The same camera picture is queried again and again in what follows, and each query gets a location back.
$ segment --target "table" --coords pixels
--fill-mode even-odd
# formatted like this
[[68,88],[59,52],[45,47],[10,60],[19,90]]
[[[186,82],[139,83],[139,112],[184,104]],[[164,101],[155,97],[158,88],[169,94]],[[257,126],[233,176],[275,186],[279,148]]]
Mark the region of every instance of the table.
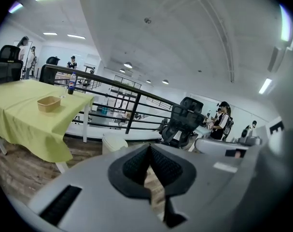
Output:
[[[195,130],[194,133],[197,133],[198,136],[197,138],[202,138],[202,137],[207,137],[208,135],[210,135],[211,130],[202,127],[202,126],[198,126]],[[190,146],[188,152],[192,152],[195,148],[195,141],[193,142],[193,144]]]
[[[61,99],[60,107],[50,113],[38,110],[37,100],[55,96]],[[56,163],[63,173],[66,161],[72,155],[63,142],[63,136],[72,119],[84,107],[83,142],[87,142],[87,122],[91,95],[74,92],[65,94],[64,88],[34,80],[0,84],[0,137],[11,144],[25,146],[39,158]],[[0,139],[0,149],[6,150]]]

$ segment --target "person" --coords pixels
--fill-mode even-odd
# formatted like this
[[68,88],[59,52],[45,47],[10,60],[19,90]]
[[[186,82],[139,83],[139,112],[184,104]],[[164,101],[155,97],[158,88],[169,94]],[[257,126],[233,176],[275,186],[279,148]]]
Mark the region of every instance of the person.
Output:
[[68,68],[73,68],[73,69],[77,68],[77,62],[75,61],[75,56],[71,57],[71,62],[67,63],[67,67]]
[[256,126],[257,126],[257,121],[254,120],[254,121],[252,122],[252,124],[251,124],[251,125],[248,125],[245,129],[250,129],[250,130],[252,130],[252,129],[255,129]]
[[34,64],[34,60],[35,60],[35,57],[36,57],[36,54],[35,54],[35,49],[36,47],[33,46],[31,49],[30,49],[30,54],[28,56],[28,59],[27,59],[27,63],[26,63],[26,70],[25,70],[25,80],[29,79],[29,72]]
[[231,108],[230,105],[223,101],[220,105],[221,114],[216,119],[214,125],[212,126],[212,131],[210,133],[211,139],[221,140],[223,137],[223,130],[228,122],[228,119],[231,115]]
[[31,77],[35,77],[35,76],[34,76],[34,71],[35,71],[35,67],[36,67],[36,64],[37,64],[37,63],[38,63],[38,58],[37,58],[37,56],[36,56],[36,54],[35,54],[35,58],[34,58],[32,64],[31,64]]
[[219,118],[220,114],[222,114],[222,110],[220,108],[217,109],[217,113],[215,115],[215,118],[211,117],[211,120],[215,122],[217,118]]
[[20,42],[16,45],[19,47],[21,50],[19,52],[19,60],[23,60],[24,55],[25,55],[25,48],[28,45],[29,38],[27,36],[24,36]]

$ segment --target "handrail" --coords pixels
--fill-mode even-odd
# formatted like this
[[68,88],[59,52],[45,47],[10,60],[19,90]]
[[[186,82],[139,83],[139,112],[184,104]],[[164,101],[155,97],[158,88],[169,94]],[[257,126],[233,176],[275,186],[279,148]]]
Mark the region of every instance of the handrail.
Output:
[[156,96],[156,95],[151,94],[149,92],[146,92],[144,90],[140,90],[140,89],[137,89],[135,87],[131,87],[129,85],[126,85],[126,84],[123,84],[123,83],[120,83],[120,82],[117,82],[117,81],[113,81],[111,79],[108,79],[108,78],[105,78],[105,77],[102,77],[102,76],[99,76],[99,75],[94,75],[94,74],[90,74],[90,73],[87,73],[87,72],[82,72],[80,70],[74,70],[74,69],[71,69],[71,68],[66,68],[66,67],[62,67],[62,66],[58,66],[58,65],[52,65],[52,64],[45,64],[42,68],[44,68],[44,67],[47,67],[47,68],[50,68],[50,69],[53,69],[53,70],[57,70],[58,72],[67,73],[67,74],[72,74],[73,72],[75,72],[75,74],[77,76],[80,76],[80,77],[84,77],[84,78],[87,78],[87,79],[99,81],[101,83],[105,83],[105,84],[112,85],[112,86],[115,86],[115,87],[120,87],[120,88],[129,90],[129,91],[132,91],[134,93],[144,95],[146,97],[150,97],[150,98],[153,98],[153,99],[156,99],[156,100],[160,100],[160,101],[165,102],[165,103],[170,104],[170,105],[175,105],[175,103],[172,102],[172,101],[166,100],[164,98],[161,98],[159,96]]
[[[99,103],[94,102],[93,105],[106,107],[106,108],[114,109],[114,110],[121,110],[121,111],[125,111],[125,112],[130,112],[131,116],[130,116],[130,118],[119,118],[119,117],[112,117],[112,116],[108,116],[108,115],[99,115],[99,114],[95,114],[95,113],[90,112],[89,113],[90,116],[97,116],[97,117],[103,117],[103,118],[112,118],[112,119],[118,119],[118,120],[122,120],[122,121],[128,121],[128,124],[126,126],[111,126],[111,125],[107,125],[107,124],[99,124],[99,123],[88,122],[89,125],[93,125],[93,126],[101,126],[101,127],[109,127],[109,128],[121,128],[121,129],[126,128],[126,134],[129,133],[130,129],[157,131],[158,128],[131,127],[132,122],[149,123],[149,124],[162,124],[162,122],[141,121],[141,120],[134,119],[136,114],[170,119],[170,117],[166,117],[166,116],[160,116],[160,115],[153,115],[153,114],[138,112],[137,111],[138,105],[152,107],[154,109],[159,109],[159,110],[163,110],[163,111],[166,111],[166,112],[171,112],[171,111],[169,111],[167,109],[163,109],[163,108],[154,107],[154,106],[151,106],[151,105],[140,103],[139,101],[140,101],[141,95],[146,96],[147,99],[149,98],[149,99],[152,99],[152,100],[159,101],[160,104],[165,103],[167,106],[170,105],[170,108],[171,108],[171,106],[173,106],[175,104],[174,102],[168,101],[168,100],[163,99],[163,98],[161,98],[159,96],[153,95],[151,93],[145,92],[145,91],[137,89],[135,87],[131,87],[131,86],[125,85],[125,84],[117,82],[117,81],[110,80],[110,79],[102,77],[102,76],[93,75],[93,74],[82,72],[82,71],[79,71],[79,70],[73,70],[73,69],[66,68],[66,67],[61,67],[61,66],[56,66],[56,65],[51,65],[51,64],[45,64],[42,67],[42,71],[44,71],[43,75],[42,75],[43,81],[48,83],[48,84],[69,86],[68,84],[58,83],[57,81],[60,81],[60,80],[55,79],[56,73],[57,72],[62,72],[62,73],[71,74],[71,73],[75,72],[77,78],[82,77],[82,78],[85,78],[87,80],[93,80],[93,83],[90,81],[90,84],[91,83],[93,84],[91,89],[87,89],[87,87],[86,88],[75,87],[76,90],[84,91],[85,93],[89,92],[89,93],[92,93],[92,94],[98,94],[98,95],[102,95],[102,96],[105,96],[105,97],[114,98],[114,99],[117,99],[117,100],[131,102],[131,103],[134,104],[132,110],[129,110],[129,109],[124,109],[124,108],[111,107],[111,106],[108,106],[108,105],[103,105],[103,104],[99,104]],[[131,92],[137,93],[137,96],[135,97],[135,101],[127,100],[127,99],[120,98],[120,97],[116,97],[116,96],[113,96],[113,95],[110,95],[110,94],[105,94],[105,93],[93,91],[92,89],[94,88],[94,82],[95,81],[96,81],[95,88],[100,86],[101,83],[105,83],[105,84],[108,84],[108,85],[111,85],[111,86],[119,87],[121,89],[129,90]],[[74,119],[72,121],[73,122],[78,122],[78,123],[83,123],[83,121],[76,120],[76,119]]]
[[163,108],[166,108],[166,109],[171,109],[171,107],[172,107],[171,105],[169,106],[169,104],[164,104],[161,101],[154,100],[153,98],[150,98],[150,97],[147,97],[146,99],[157,104],[158,106],[162,106]]

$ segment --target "white ceiling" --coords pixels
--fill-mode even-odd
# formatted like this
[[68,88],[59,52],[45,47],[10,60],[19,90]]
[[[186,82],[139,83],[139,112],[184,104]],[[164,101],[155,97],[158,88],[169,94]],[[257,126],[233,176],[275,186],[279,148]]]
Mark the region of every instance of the white ceiling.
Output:
[[[242,86],[255,96],[270,76],[267,68],[273,48],[281,44],[280,8],[270,0],[81,3],[107,67],[119,71],[124,68],[122,63],[130,61],[134,66],[131,71],[140,75],[139,80],[151,79],[155,85],[174,77],[232,82],[235,89]],[[90,5],[93,13],[85,11]],[[119,13],[111,14],[112,8]],[[151,19],[150,24],[144,22],[146,17]],[[101,24],[90,26],[89,22],[99,20]]]
[[[8,18],[39,35],[45,40],[95,46],[89,32],[80,0],[18,0],[23,8]],[[57,36],[44,35],[56,32]],[[86,39],[68,37],[67,34],[84,36]]]

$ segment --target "white desk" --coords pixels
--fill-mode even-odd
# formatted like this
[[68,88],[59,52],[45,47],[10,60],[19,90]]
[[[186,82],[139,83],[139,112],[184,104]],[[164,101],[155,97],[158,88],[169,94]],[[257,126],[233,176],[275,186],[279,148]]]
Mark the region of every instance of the white desk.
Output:
[[[202,126],[198,126],[195,130],[194,133],[198,134],[197,138],[201,138],[201,137],[207,137],[210,135],[211,130],[202,127]],[[189,148],[188,152],[192,152],[195,148],[195,142],[193,142],[193,144],[191,145],[191,147]]]

